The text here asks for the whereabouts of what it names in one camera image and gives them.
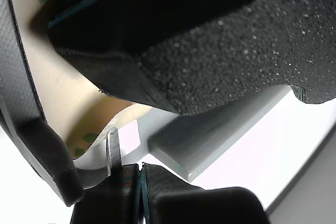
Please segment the black plastic part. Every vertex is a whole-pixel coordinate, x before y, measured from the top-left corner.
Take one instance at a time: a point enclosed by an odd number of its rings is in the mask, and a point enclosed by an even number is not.
[[[85,190],[84,199],[75,204],[71,224],[133,223],[138,170],[137,164],[123,166],[119,174]]]
[[[0,123],[67,206],[83,187],[64,142],[47,125],[18,32],[12,0],[0,0]]]
[[[153,220],[153,206],[159,197],[173,193],[204,190],[188,184],[159,165],[143,164],[142,173],[145,176],[142,196],[147,224],[155,223]]]
[[[270,223],[257,197],[238,187],[164,195],[152,215],[152,224]]]

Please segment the textured foam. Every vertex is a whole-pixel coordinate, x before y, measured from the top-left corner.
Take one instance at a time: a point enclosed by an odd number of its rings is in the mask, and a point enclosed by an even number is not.
[[[255,0],[139,54],[179,112],[200,113],[277,84],[302,101],[336,95],[336,0]]]
[[[269,86],[336,96],[336,0],[98,0],[50,27],[105,93],[182,114]]]

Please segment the teal stripe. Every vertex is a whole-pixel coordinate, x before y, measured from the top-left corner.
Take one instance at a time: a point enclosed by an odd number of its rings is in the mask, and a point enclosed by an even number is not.
[[[48,28],[54,26],[55,24],[61,22],[62,20],[70,17],[71,15],[79,12],[80,10],[92,5],[93,3],[95,3],[98,0],[83,0],[80,3],[78,3],[77,5],[74,5],[66,10],[64,10],[63,12],[61,12],[60,14],[55,16],[55,19],[50,21],[48,24]]]

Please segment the black rubber strap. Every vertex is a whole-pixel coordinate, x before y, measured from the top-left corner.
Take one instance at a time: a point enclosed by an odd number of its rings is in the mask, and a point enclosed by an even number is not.
[[[1,124],[33,169],[67,206],[83,187],[64,142],[45,122],[18,32],[12,0],[0,0]]]

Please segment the white background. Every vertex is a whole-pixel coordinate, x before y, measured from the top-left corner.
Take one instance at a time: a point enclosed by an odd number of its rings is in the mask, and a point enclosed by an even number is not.
[[[205,189],[243,186],[267,208],[335,120],[336,100],[308,105],[290,92],[193,184]],[[127,132],[134,131],[123,131],[120,141],[125,144]],[[72,208],[35,174],[2,129],[0,147],[0,223],[69,223]],[[160,163],[151,155],[144,160]]]

